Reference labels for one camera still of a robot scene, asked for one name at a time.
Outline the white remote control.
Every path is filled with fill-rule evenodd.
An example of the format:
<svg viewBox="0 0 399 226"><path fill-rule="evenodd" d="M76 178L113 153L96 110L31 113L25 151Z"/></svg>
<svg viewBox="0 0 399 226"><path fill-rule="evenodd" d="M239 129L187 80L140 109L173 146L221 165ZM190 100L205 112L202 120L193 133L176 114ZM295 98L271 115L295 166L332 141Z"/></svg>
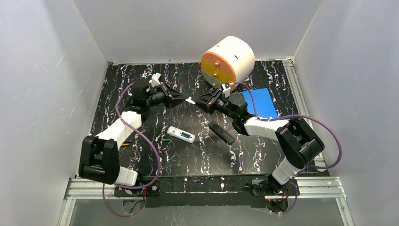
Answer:
<svg viewBox="0 0 399 226"><path fill-rule="evenodd" d="M167 129L167 134L190 144L192 144L195 140L194 134L191 134L187 131L181 130L173 126L170 126Z"/></svg>

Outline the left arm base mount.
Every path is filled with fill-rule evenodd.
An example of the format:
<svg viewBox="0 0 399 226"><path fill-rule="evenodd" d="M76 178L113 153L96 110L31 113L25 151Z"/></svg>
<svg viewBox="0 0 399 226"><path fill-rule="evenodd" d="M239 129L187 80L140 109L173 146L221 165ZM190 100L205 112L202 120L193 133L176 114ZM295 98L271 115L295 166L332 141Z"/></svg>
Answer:
<svg viewBox="0 0 399 226"><path fill-rule="evenodd" d="M146 188L125 189L116 187L114 196L122 199L122 207L125 211L123 215L137 215L143 211L150 198L156 198L160 195L160 181L156 180Z"/></svg>

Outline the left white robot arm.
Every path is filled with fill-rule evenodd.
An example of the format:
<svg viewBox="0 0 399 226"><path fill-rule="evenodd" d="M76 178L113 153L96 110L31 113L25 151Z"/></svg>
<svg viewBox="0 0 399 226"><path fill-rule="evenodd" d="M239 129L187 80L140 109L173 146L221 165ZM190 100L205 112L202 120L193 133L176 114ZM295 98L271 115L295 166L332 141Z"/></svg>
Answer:
<svg viewBox="0 0 399 226"><path fill-rule="evenodd" d="M160 173L158 169L152 181L139 185L139 174L120 165L119 149L125 140L133 133L137 133L150 145L157 158L158 167L161 166L158 149L138 129L148 119L151 108L163 104L166 108L175 107L189 99L158 78L138 79L128 85L126 90L131 92L124 112L120 112L117 101L115 106L118 119L106 130L95 136L86 136L82 141L79 163L79 176L96 182L117 185L127 189L140 189L153 184Z"/></svg>

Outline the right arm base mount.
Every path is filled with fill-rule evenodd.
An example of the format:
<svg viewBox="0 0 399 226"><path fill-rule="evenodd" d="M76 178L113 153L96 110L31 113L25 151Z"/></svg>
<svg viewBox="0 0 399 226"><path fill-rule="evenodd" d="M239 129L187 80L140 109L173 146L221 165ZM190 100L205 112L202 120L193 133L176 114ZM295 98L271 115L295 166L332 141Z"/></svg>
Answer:
<svg viewBox="0 0 399 226"><path fill-rule="evenodd" d="M270 213L282 215L290 212L296 205L300 191L295 179L289 179L284 185L274 180L254 179L245 185L245 189L255 197L266 198L266 208Z"/></svg>

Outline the white battery cover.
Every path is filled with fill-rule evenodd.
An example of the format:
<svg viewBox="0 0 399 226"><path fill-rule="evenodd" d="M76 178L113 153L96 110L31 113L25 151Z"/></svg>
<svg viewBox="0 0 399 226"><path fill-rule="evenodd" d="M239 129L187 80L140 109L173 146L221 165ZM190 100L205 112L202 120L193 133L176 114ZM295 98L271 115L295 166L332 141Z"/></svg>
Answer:
<svg viewBox="0 0 399 226"><path fill-rule="evenodd" d="M187 102L189 102L189 103L191 103L191 104L193 104L193 105L196 104L196 102L193 101L191 97L187 98L185 101L187 101Z"/></svg>

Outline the blue battery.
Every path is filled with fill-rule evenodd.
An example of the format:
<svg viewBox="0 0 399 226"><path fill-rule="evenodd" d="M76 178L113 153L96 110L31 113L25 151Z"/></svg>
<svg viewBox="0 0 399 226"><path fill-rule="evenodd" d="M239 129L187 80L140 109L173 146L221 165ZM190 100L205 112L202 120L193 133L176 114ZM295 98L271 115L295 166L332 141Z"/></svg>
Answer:
<svg viewBox="0 0 399 226"><path fill-rule="evenodd" d="M185 137L187 139L191 138L191 136L189 134L186 134L186 133L183 133L183 132L181 133L181 136L183 136L183 137Z"/></svg>

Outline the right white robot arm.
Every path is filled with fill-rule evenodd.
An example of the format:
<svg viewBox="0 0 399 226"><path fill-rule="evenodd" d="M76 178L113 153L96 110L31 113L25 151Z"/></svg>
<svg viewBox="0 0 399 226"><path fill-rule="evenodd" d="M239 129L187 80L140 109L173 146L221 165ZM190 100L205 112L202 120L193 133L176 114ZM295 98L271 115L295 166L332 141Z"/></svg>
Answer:
<svg viewBox="0 0 399 226"><path fill-rule="evenodd" d="M232 118L234 129L245 136L259 136L279 142L283 161L260 183L260 187L280 189L303 170L325 148L324 143L302 117L289 120L260 119L247 109L241 93L226 96L221 89L192 98L201 110L218 111Z"/></svg>

